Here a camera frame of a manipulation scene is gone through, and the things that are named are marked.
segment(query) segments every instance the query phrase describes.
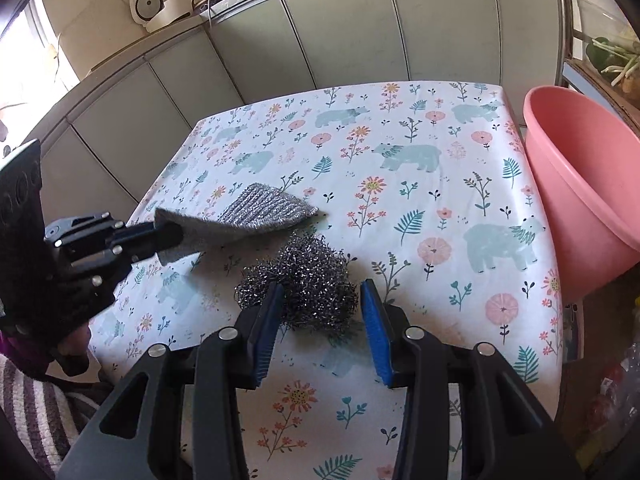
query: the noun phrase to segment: human hand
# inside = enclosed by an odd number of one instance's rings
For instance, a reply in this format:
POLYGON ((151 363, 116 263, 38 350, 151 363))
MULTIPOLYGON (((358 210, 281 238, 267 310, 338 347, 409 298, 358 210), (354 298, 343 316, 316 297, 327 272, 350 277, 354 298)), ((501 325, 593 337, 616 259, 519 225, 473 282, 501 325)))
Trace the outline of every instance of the human hand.
POLYGON ((62 355, 85 355, 91 340, 89 324, 76 328, 58 344, 58 352, 62 355))

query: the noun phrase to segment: tablecloth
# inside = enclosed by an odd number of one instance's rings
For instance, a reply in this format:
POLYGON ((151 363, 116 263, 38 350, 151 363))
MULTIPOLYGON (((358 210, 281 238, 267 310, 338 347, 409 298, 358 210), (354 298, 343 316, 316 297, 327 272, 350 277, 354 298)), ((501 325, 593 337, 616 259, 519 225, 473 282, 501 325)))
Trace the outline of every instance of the tablecloth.
MULTIPOLYGON (((129 224, 151 220, 158 206, 216 218, 252 182, 318 206, 302 228, 344 251, 354 283, 373 277, 384 300, 446 343, 492 342, 555 413, 556 258, 501 87, 365 84, 203 119, 129 224)), ((192 346, 232 324, 242 268, 283 239, 246 240, 166 267, 156 258, 135 265, 114 306, 92 323, 92 349, 107 374, 117 380, 155 342, 192 346)), ((238 403, 252 478, 335 478, 337 463, 341 478, 392 474, 404 390, 376 377, 359 322, 340 340, 281 328, 268 377, 255 392, 238 391, 238 403)), ((462 441, 454 386, 450 407, 455 472, 462 441)))

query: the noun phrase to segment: silver screw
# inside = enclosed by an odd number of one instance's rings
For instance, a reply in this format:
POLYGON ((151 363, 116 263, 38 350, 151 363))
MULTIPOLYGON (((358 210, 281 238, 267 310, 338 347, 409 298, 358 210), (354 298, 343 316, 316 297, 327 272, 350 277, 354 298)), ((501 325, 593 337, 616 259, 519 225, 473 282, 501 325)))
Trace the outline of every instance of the silver screw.
POLYGON ((166 352, 166 346, 156 343, 155 345, 151 345, 147 352, 151 357, 160 357, 166 352))
POLYGON ((227 326, 220 332, 218 332, 218 337, 222 339, 222 341, 231 341, 232 339, 238 337, 238 330, 236 330, 232 326, 227 326))
POLYGON ((491 343, 480 343, 478 345, 478 353, 480 355, 490 356, 495 354, 495 346, 491 343))
POLYGON ((422 339, 424 337, 424 330, 419 326, 410 326, 404 331, 404 335, 409 339, 422 339))

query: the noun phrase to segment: pink plastic basin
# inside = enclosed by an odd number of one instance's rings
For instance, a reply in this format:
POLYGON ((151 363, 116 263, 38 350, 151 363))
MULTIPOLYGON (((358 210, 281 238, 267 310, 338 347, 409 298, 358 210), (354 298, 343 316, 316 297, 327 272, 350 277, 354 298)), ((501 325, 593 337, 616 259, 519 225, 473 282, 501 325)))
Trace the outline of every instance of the pink plastic basin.
POLYGON ((640 261, 640 140, 606 108, 557 86, 530 90, 524 118, 562 300, 577 301, 640 261))

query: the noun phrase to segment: striped clothing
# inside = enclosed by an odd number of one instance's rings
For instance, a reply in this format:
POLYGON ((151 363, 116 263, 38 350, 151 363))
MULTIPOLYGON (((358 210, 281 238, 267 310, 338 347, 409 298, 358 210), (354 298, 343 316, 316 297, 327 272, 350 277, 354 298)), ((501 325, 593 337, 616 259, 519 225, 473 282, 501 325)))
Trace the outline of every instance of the striped clothing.
POLYGON ((43 471, 54 478, 78 434, 110 385, 40 382, 0 354, 0 408, 43 471))

